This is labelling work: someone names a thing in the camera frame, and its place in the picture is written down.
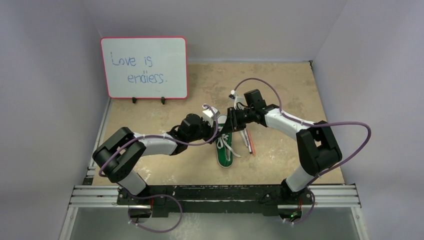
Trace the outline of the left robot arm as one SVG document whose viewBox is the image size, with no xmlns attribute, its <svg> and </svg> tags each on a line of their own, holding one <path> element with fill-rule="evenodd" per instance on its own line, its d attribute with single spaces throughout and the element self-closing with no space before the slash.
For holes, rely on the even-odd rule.
<svg viewBox="0 0 424 240">
<path fill-rule="evenodd" d="M 179 125 L 162 135 L 137 135 L 128 127 L 121 127 L 92 154 L 99 166 L 99 175 L 119 184 L 129 192 L 138 205 L 149 199 L 148 185 L 134 170 L 141 157 L 152 155 L 175 156 L 188 146 L 199 146 L 199 140 L 211 143 L 218 135 L 218 114 L 211 118 L 188 114 Z"/>
</svg>

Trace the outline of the green canvas sneaker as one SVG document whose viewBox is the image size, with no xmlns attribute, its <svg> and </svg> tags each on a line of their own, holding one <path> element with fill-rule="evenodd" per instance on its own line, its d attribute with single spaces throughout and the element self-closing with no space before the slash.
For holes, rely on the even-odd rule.
<svg viewBox="0 0 424 240">
<path fill-rule="evenodd" d="M 232 136 L 232 133 L 228 133 L 228 134 L 230 136 L 230 139 L 227 142 L 232 147 L 233 136 Z M 218 149 L 217 145 L 216 145 L 217 139 L 215 140 L 215 150 L 216 150 L 218 165 L 221 166 L 222 168 L 229 168 L 233 164 L 233 157 L 234 156 L 226 148 Z"/>
</svg>

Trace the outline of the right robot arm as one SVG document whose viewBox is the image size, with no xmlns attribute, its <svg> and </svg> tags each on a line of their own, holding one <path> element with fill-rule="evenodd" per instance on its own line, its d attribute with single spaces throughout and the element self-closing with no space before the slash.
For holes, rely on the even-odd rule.
<svg viewBox="0 0 424 240">
<path fill-rule="evenodd" d="M 305 121 L 285 113 L 276 104 L 266 104 L 258 89 L 245 92 L 243 97 L 232 90 L 229 98 L 234 106 L 227 109 L 221 135 L 239 132 L 247 124 L 257 123 L 296 141 L 300 165 L 281 182 L 280 196 L 284 202 L 294 203 L 313 178 L 342 159 L 333 131 L 325 121 Z"/>
</svg>

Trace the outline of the white shoelace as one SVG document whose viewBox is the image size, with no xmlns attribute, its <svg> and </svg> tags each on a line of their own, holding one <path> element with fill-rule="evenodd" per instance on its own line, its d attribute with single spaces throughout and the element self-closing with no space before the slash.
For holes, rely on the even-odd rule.
<svg viewBox="0 0 424 240">
<path fill-rule="evenodd" d="M 241 157 L 241 155 L 237 154 L 234 149 L 230 146 L 228 143 L 228 140 L 230 139 L 230 134 L 223 134 L 216 140 L 216 146 L 218 149 L 225 148 L 228 151 L 232 153 L 233 156 L 236 156 L 238 158 Z"/>
</svg>

